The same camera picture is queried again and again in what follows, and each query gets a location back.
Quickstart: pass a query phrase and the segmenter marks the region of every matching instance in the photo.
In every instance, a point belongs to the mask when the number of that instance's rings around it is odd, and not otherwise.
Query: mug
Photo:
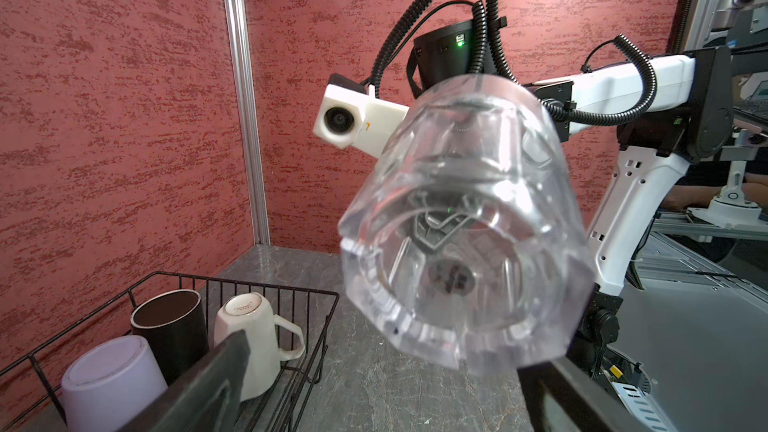
[[[275,325],[299,336],[299,347],[283,350],[277,347]],[[214,346],[235,331],[245,331],[250,358],[240,391],[240,400],[252,399],[266,392],[280,373],[282,360],[298,359],[304,354],[304,334],[301,327],[272,313],[270,302],[263,295],[251,292],[232,297],[216,314]]]
[[[152,297],[130,315],[130,326],[149,342],[168,385],[209,350],[197,291],[182,288]]]
[[[71,432],[114,432],[168,386],[147,339],[126,335],[91,349],[62,377],[62,405]]]

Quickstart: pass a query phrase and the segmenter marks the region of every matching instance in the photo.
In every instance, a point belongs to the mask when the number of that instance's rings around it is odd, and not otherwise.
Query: yellow object
[[[622,375],[624,375],[624,372],[621,371],[618,367],[615,365],[610,366],[610,372],[616,376],[617,379],[620,379]]]

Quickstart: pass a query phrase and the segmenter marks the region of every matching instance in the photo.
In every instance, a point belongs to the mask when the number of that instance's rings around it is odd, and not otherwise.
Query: camera lens
[[[348,132],[355,125],[352,113],[342,107],[333,107],[326,112],[326,126],[337,134]]]

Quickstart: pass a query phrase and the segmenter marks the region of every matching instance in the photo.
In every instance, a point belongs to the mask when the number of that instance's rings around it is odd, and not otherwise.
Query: black coiled cable
[[[475,45],[469,58],[467,73],[482,73],[485,45],[488,43],[488,17],[481,0],[472,5],[472,29],[475,33]]]
[[[648,110],[650,104],[654,102],[656,92],[658,91],[656,72],[654,72],[650,60],[648,60],[648,57],[640,52],[633,43],[629,42],[624,35],[616,36],[616,38],[613,39],[613,44],[629,59],[629,62],[632,62],[638,69],[640,80],[643,82],[643,93],[640,95],[638,102],[628,110],[609,115],[585,112],[583,110],[566,110],[553,103],[547,102],[544,104],[544,107],[546,107],[550,115],[552,115],[552,119],[559,121],[570,120],[572,122],[590,126],[619,126],[621,124],[632,122]]]
[[[371,70],[370,83],[376,88],[376,97],[379,96],[379,89],[382,81],[382,75],[384,69],[392,56],[392,52],[398,47],[398,44],[406,34],[408,30],[416,23],[420,15],[424,14],[426,8],[432,3],[433,0],[414,0],[408,7],[408,10],[400,17],[397,24],[389,32],[386,40],[382,44],[382,48],[379,50],[379,54],[376,56],[376,61],[373,63],[373,69]],[[493,62],[496,64],[496,69],[499,75],[506,77],[507,79],[517,82],[512,72],[507,65],[507,60],[504,57],[504,49],[502,48],[502,35],[498,28],[494,27],[496,19],[498,19],[498,0],[485,0],[485,7],[487,9],[486,24],[488,25],[488,42],[491,46],[491,55],[493,56]]]

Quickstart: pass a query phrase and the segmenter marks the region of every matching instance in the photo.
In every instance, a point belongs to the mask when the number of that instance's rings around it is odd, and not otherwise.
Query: dish rack
[[[125,302],[127,307],[136,309],[137,306],[149,298],[176,287],[192,288],[200,293],[205,305],[206,329],[209,340],[213,334],[216,312],[227,300],[237,294],[244,294],[246,292],[261,293],[270,301],[273,310],[278,315],[282,315],[301,327],[306,341],[306,352],[301,358],[281,364],[280,374],[277,376],[271,389],[257,398],[240,404],[234,428],[235,432],[252,432],[254,430],[293,432],[297,430],[312,389],[322,379],[322,364],[328,350],[328,327],[333,312],[336,310],[336,304],[339,302],[339,294],[312,288],[261,284],[172,272],[153,272],[149,274],[32,351],[21,356],[3,370],[0,370],[0,383],[2,383],[4,378],[12,377],[10,374],[15,372],[17,376],[20,376],[22,375],[19,372],[21,369],[31,368],[44,388],[42,397],[35,400],[6,424],[0,424],[2,430],[11,430],[23,424],[25,419],[32,417],[32,412],[39,410],[39,407],[48,400],[53,403],[53,406],[58,411],[58,415],[66,422],[64,408],[57,396],[61,385],[53,385],[57,380],[52,381],[43,371],[40,361],[41,357],[44,357],[55,344],[60,344],[62,340],[66,341],[68,335],[74,336],[86,328],[88,324],[97,321],[100,314],[104,315],[114,312],[119,307],[120,301]],[[291,348],[293,348],[293,334],[283,331],[283,329],[277,329],[278,346],[280,346],[281,336],[284,345],[287,345],[289,341]]]

